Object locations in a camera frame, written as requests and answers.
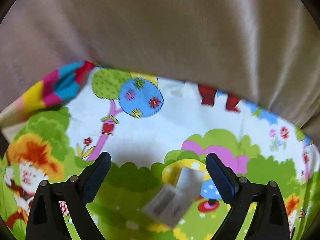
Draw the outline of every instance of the bedsheet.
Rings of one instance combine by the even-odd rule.
[[[0,120],[9,116],[26,120],[0,166],[0,216],[18,240],[40,181],[80,174],[102,151],[111,154],[112,166],[87,209],[106,239],[211,239],[230,209],[206,171],[211,152],[251,182],[277,182],[293,239],[320,208],[320,155],[312,139],[276,114],[212,87],[81,61],[36,83]],[[172,229],[141,208],[182,167],[206,175],[198,199]],[[78,239],[66,203],[60,206]],[[244,238],[255,207],[237,239]]]

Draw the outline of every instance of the cartoon character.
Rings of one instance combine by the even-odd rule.
[[[204,86],[204,85],[198,85],[198,90],[202,97],[201,104],[207,105],[207,106],[213,106],[217,90],[212,87]],[[226,109],[231,112],[239,113],[240,110],[236,107],[239,101],[240,101],[240,98],[234,95],[228,94]]]
[[[198,205],[198,210],[202,213],[214,211],[220,205],[218,201],[218,199],[221,199],[220,193],[211,179],[202,183],[199,199],[202,198],[208,199]]]
[[[295,231],[294,221],[296,220],[296,217],[297,217],[300,197],[296,196],[295,194],[292,194],[286,199],[285,203],[286,203],[285,209],[287,211],[288,222],[289,222],[290,236],[292,239]]]
[[[42,180],[63,178],[63,166],[51,156],[51,149],[48,142],[42,142],[41,137],[32,133],[22,135],[9,145],[4,181],[13,190],[18,206],[17,212],[6,221],[9,228],[13,229],[17,219],[22,219],[27,224],[34,195]],[[19,166],[20,185],[14,178],[14,163]]]
[[[102,99],[110,101],[110,110],[106,117],[101,119],[102,129],[96,146],[85,153],[76,146],[79,157],[87,161],[95,160],[102,151],[107,139],[113,135],[114,128],[119,121],[116,115],[125,112],[133,118],[149,117],[157,113],[164,104],[163,97],[156,87],[157,81],[149,75],[145,78],[138,73],[115,70],[110,68],[99,69],[92,78],[93,93]]]

